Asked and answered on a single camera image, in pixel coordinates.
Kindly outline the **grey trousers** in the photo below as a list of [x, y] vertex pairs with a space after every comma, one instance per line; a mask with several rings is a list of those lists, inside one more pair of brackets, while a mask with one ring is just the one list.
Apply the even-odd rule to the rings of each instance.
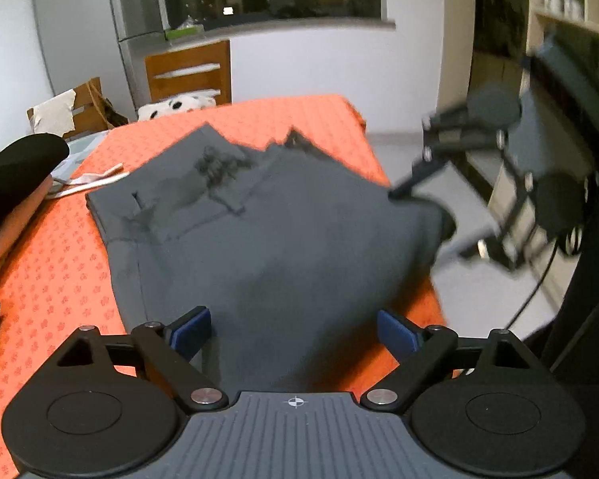
[[308, 142], [257, 150], [209, 125], [86, 202], [123, 323], [208, 308], [199, 366], [229, 395], [340, 388], [456, 230]]

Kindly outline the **orange patterned table mat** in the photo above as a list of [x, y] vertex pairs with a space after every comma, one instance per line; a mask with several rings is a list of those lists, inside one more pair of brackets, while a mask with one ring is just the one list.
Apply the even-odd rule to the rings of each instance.
[[[365, 122], [343, 96], [257, 99], [189, 111], [115, 131], [79, 169], [103, 170], [121, 162], [135, 170], [200, 125], [248, 147], [280, 143], [292, 130], [367, 180], [387, 177], [365, 138]], [[81, 323], [106, 334], [122, 330], [105, 247], [83, 195], [45, 204], [24, 229], [0, 269], [0, 478], [16, 467], [1, 436], [9, 400]]]

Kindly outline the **beige folded garment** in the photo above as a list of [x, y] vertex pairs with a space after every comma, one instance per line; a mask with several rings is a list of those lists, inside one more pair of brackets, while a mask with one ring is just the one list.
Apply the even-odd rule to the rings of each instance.
[[28, 198], [24, 199], [6, 216], [0, 226], [0, 270], [6, 262], [12, 246], [31, 221], [52, 185], [53, 179], [48, 175]]

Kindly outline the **large black folded garment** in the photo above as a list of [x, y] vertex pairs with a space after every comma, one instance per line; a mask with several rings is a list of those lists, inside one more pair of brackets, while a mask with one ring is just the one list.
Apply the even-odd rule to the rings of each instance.
[[69, 154], [64, 139], [47, 133], [23, 137], [0, 151], [0, 226]]

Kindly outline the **wooden chair at right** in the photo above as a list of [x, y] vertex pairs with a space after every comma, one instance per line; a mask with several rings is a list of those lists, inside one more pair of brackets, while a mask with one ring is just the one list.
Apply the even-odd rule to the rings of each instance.
[[232, 102], [230, 42], [147, 56], [145, 59], [151, 102], [177, 94], [211, 91], [218, 105]]

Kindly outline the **polka dot plush pillow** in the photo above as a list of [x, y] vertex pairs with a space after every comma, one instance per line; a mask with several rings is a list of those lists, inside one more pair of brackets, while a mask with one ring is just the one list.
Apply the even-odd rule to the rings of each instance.
[[137, 116], [139, 121], [148, 121], [158, 117], [215, 107], [216, 105], [215, 96], [211, 91], [186, 92], [163, 99], [160, 102], [143, 105], [137, 110]]

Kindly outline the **wooden chair with paper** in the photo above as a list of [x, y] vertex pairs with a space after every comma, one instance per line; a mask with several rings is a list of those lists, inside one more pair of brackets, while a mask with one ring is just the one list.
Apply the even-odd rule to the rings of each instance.
[[34, 134], [48, 133], [65, 140], [129, 124], [102, 94], [99, 77], [33, 106], [27, 110], [27, 118]]

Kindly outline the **silver refrigerator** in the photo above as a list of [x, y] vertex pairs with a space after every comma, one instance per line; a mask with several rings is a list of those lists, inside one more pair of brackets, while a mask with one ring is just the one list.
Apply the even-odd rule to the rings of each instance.
[[56, 94], [94, 77], [129, 120], [151, 102], [145, 58], [167, 50], [165, 0], [32, 0]]

